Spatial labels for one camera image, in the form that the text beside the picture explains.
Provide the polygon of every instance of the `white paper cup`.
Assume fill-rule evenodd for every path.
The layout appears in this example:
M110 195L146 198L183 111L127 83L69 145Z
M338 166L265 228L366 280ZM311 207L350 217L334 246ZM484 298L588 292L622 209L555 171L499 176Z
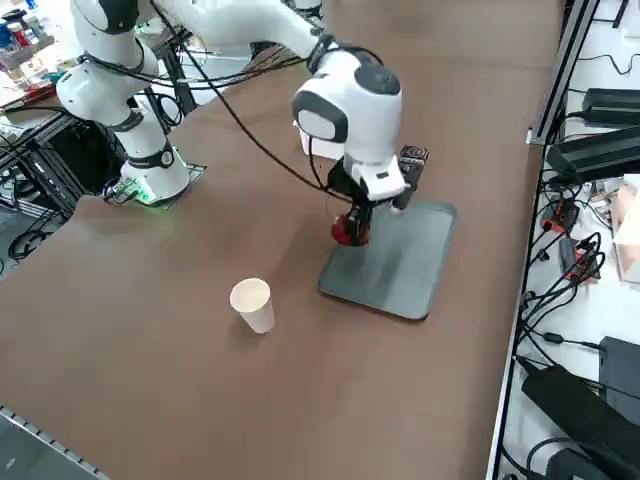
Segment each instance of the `white paper cup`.
M273 328L271 289L264 280L247 278L241 281L231 290L229 302L254 332L267 333Z

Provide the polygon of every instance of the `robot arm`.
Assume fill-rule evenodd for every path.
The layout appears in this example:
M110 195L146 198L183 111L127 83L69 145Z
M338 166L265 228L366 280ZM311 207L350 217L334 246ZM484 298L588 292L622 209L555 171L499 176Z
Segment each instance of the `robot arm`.
M58 83L58 96L71 113L102 123L121 141L129 157L122 174L144 192L138 200L154 204L179 195L189 184L186 166L153 114L126 103L148 86L126 73L157 75L156 58L134 33L135 25L157 7L207 45L271 41L309 59L313 77L296 92L293 114L310 136L344 143L344 159L332 170L329 187L352 198L353 208L345 219L346 236L336 238L366 243L373 207L406 189L394 153L402 110L397 77L341 49L280 0L151 1L73 0L76 34L89 61ZM319 0L296 0L296 7L312 13L319 5ZM107 64L126 72L119 74Z

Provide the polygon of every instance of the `gray mat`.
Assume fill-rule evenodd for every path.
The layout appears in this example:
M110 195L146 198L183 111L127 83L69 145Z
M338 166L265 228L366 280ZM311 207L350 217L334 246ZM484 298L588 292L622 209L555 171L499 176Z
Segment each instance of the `gray mat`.
M456 209L425 203L393 216L374 210L366 247L337 246L318 282L321 292L409 320L424 319L449 252Z

